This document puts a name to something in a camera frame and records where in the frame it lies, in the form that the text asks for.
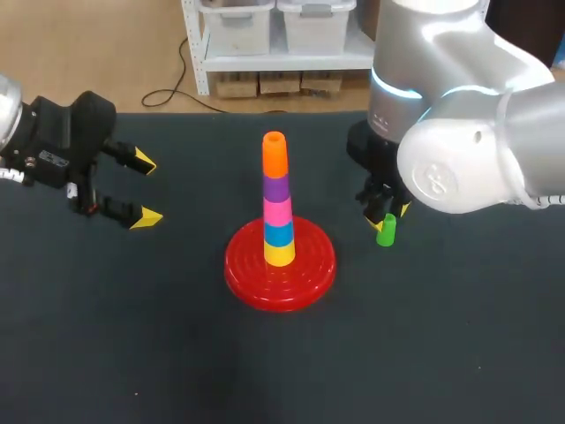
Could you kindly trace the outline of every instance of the orange cup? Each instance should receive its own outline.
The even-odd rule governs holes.
[[[268,132],[263,137],[263,174],[269,178],[282,178],[288,173],[286,138],[282,132]]]

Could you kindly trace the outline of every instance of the cardboard box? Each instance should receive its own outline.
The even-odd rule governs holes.
[[[341,71],[308,71],[302,74],[300,88],[303,90],[338,93],[342,87]]]
[[[259,81],[262,95],[300,91],[300,72],[261,72]]]
[[[257,72],[222,72],[215,82],[215,94],[227,99],[257,97]]]

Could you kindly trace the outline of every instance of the purple ring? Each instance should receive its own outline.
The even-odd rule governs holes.
[[[286,201],[290,197],[289,175],[282,178],[263,176],[263,197],[273,203]]]

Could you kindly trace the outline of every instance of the green block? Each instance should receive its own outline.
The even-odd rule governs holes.
[[[382,231],[377,233],[377,244],[382,247],[391,247],[395,243],[396,216],[387,214],[382,222]]]

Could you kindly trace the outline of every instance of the plastic storage bin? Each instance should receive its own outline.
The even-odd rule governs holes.
[[[267,55],[275,0],[200,0],[216,56]]]
[[[347,22],[357,0],[277,0],[284,12],[289,53],[335,56],[345,47]]]

